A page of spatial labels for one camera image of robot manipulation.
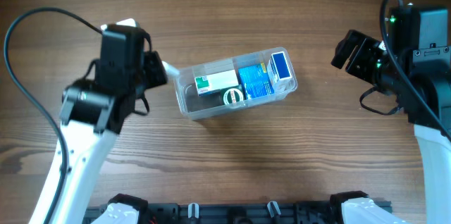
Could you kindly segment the white green Panadol box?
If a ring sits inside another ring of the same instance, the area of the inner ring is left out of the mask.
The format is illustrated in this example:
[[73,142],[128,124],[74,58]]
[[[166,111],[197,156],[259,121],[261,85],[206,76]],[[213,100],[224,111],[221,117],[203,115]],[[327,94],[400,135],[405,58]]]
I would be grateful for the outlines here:
[[239,85],[236,72],[227,70],[220,73],[203,75],[194,79],[198,95],[212,94],[222,89]]

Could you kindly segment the clear plastic container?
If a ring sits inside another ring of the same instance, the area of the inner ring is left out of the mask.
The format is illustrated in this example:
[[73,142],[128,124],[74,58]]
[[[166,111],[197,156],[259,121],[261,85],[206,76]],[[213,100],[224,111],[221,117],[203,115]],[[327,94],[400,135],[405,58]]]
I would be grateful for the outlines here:
[[200,120],[283,100],[297,89],[289,53],[276,47],[179,70],[180,112]]

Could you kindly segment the green Zam-Buk ointment box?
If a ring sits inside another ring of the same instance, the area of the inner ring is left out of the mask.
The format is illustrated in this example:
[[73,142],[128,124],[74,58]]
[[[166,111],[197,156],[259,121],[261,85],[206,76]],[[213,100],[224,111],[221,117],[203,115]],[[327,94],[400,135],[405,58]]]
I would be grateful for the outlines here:
[[245,95],[242,90],[242,85],[222,89],[220,100],[223,105],[236,104],[244,101]]

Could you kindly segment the white box with blue panel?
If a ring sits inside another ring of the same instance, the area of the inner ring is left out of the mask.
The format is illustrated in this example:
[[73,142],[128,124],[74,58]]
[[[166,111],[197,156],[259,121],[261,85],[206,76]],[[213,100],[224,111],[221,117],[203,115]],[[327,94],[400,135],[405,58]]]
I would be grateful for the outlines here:
[[288,88],[292,75],[284,51],[271,54],[267,73],[274,92],[283,92]]

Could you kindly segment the blue Vicks lozenge box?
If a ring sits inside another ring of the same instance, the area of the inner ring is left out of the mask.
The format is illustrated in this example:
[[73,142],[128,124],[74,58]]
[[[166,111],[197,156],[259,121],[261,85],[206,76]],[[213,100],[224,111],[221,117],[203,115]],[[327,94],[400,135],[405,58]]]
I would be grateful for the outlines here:
[[263,63],[238,70],[247,99],[255,99],[274,93],[266,66]]

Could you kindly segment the white bottle with clear cap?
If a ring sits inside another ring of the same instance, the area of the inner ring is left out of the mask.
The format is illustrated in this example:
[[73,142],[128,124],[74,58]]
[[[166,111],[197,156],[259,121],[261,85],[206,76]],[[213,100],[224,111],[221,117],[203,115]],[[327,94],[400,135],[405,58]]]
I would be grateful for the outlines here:
[[162,64],[168,77],[176,78],[177,76],[179,76],[180,71],[176,67],[172,66],[171,64],[165,61],[162,61]]

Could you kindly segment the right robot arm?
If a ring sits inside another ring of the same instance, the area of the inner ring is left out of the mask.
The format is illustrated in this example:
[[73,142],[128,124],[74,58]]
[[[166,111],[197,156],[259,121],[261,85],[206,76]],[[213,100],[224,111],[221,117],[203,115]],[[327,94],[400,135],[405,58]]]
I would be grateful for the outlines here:
[[388,42],[350,30],[331,61],[372,84],[370,92],[395,94],[414,126],[424,169],[428,223],[450,222],[450,45],[444,6],[389,10]]

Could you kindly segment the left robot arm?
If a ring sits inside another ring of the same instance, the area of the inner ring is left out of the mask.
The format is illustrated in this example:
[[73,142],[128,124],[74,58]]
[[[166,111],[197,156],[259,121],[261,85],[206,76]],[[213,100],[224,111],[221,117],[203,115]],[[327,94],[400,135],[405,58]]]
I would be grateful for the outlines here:
[[153,49],[149,33],[135,25],[107,25],[101,32],[101,54],[86,75],[68,85],[62,96],[61,132],[31,223],[81,223],[106,156],[113,148],[125,119],[147,115],[145,91],[168,81]]

